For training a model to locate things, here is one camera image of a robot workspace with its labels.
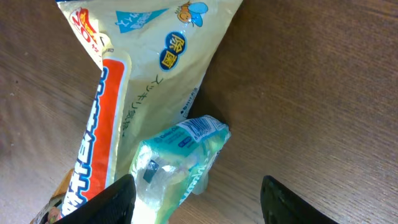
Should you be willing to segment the yellow snack bag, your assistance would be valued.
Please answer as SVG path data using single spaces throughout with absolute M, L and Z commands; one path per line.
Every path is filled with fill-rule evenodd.
M 101 78 L 74 168 L 35 223 L 55 223 L 130 174 L 139 143 L 189 117 L 240 0 L 58 1 Z

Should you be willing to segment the teal tissue packet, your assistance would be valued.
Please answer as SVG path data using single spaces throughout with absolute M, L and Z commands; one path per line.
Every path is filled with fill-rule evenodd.
M 230 136 L 227 124 L 204 115 L 141 141 L 129 169 L 136 185 L 132 223 L 167 223 L 191 193 L 202 193 Z

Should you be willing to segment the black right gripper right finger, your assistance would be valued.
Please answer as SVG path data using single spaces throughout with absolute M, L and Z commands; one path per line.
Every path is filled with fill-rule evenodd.
M 261 209 L 265 224 L 337 224 L 270 175 L 262 181 Z

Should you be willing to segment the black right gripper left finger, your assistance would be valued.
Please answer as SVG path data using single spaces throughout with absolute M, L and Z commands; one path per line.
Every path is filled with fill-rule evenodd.
M 126 174 L 55 224 L 130 224 L 135 200 L 134 178 Z

